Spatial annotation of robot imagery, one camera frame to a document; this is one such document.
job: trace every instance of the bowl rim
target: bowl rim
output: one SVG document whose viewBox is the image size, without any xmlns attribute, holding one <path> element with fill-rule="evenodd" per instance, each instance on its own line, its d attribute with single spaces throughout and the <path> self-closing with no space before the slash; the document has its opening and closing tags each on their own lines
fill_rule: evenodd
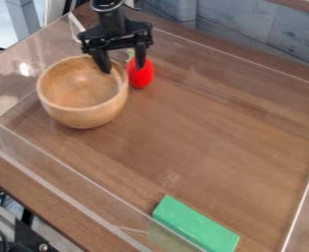
<svg viewBox="0 0 309 252">
<path fill-rule="evenodd" d="M 121 78 L 121 85 L 119 87 L 119 91 L 117 91 L 116 95 L 111 99 L 105 100 L 103 103 L 99 103 L 97 105 L 93 105 L 93 106 L 88 106 L 88 107 L 68 107 L 68 106 L 61 106 L 61 105 L 53 103 L 52 101 L 49 101 L 49 99 L 46 98 L 46 96 L 42 94 L 42 91 L 41 91 L 41 80 L 42 80 L 44 76 L 46 75 L 48 71 L 52 68 L 54 68 L 60 63 L 63 63 L 65 61 L 69 61 L 72 59 L 76 59 L 76 58 L 92 58 L 92 56 L 91 55 L 71 56 L 71 57 L 67 57 L 67 58 L 56 61 L 50 66 L 48 66 L 46 69 L 42 71 L 41 75 L 38 76 L 37 94 L 38 94 L 38 98 L 40 98 L 41 103 L 45 103 L 48 106 L 52 106 L 56 109 L 65 110 L 65 111 L 88 111 L 91 109 L 96 109 L 96 108 L 101 108 L 104 106 L 108 106 L 109 103 L 115 102 L 115 99 L 117 99 L 117 97 L 121 95 L 123 91 L 125 89 L 128 89 L 128 76 L 125 74 L 125 70 L 121 70 L 121 66 L 120 66 L 119 62 L 112 59 L 112 64 L 115 64 L 120 68 L 120 70 L 121 70 L 120 73 L 119 73 L 120 78 Z"/>
</svg>

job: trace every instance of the wooden bowl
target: wooden bowl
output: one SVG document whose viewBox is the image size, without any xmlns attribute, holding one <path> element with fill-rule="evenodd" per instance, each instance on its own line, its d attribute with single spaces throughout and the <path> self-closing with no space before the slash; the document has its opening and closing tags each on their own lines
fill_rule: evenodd
<svg viewBox="0 0 309 252">
<path fill-rule="evenodd" d="M 112 121 L 120 113 L 128 96 L 128 78 L 115 61 L 108 75 L 91 56 L 75 56 L 44 71 L 37 92 L 42 108 L 58 123 L 89 129 Z"/>
</svg>

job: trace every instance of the wooden table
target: wooden table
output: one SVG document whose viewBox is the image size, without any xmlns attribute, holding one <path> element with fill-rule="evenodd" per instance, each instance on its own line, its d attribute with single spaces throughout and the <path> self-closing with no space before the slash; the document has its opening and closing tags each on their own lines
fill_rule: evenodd
<svg viewBox="0 0 309 252">
<path fill-rule="evenodd" d="M 95 22 L 87 6 L 76 15 L 87 27 Z M 309 68 L 156 17 L 128 15 L 156 27 L 156 78 L 148 89 L 131 90 L 119 118 L 79 131 L 41 109 L 38 72 L 80 53 L 64 18 L 0 55 L 0 97 L 20 101 L 0 104 L 0 124 L 141 212 L 149 215 L 170 194 L 239 233 L 238 251 L 276 251 L 309 180 Z M 124 51 L 113 58 L 124 61 Z M 37 72 L 24 77 L 8 63 L 14 60 Z M 29 169 L 99 210 L 79 176 L 52 175 L 56 169 L 37 161 Z M 0 186 L 85 250 L 132 251 L 1 158 Z"/>
</svg>

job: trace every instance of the green block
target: green block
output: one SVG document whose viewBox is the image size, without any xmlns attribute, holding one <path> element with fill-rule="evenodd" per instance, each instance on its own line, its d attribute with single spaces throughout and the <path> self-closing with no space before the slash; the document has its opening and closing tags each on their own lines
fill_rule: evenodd
<svg viewBox="0 0 309 252">
<path fill-rule="evenodd" d="M 208 252 L 235 251 L 239 235 L 171 196 L 153 211 L 153 219 Z"/>
</svg>

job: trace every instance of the red object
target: red object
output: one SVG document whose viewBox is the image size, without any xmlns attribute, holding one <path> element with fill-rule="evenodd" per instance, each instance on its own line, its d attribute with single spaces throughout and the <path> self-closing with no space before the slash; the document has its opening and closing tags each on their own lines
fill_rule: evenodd
<svg viewBox="0 0 309 252">
<path fill-rule="evenodd" d="M 144 67 L 137 70 L 136 60 L 132 57 L 127 62 L 127 75 L 131 85 L 137 89 L 144 89 L 153 80 L 153 64 L 147 57 Z"/>
</svg>

